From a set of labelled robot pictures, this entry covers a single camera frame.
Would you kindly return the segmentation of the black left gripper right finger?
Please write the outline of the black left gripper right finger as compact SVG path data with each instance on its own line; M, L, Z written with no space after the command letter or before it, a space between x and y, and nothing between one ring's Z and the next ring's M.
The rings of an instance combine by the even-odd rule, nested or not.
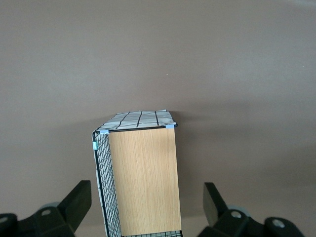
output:
M291 221L269 217L261 224L243 211L228 208L214 183L203 186L203 209L208 221L200 237L302 237Z

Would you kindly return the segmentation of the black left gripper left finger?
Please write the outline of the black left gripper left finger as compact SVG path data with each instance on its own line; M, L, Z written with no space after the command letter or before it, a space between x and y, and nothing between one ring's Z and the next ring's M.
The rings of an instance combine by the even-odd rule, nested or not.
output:
M81 180L57 206L45 206L23 220L14 213L1 214L0 235L74 237L91 204L91 181Z

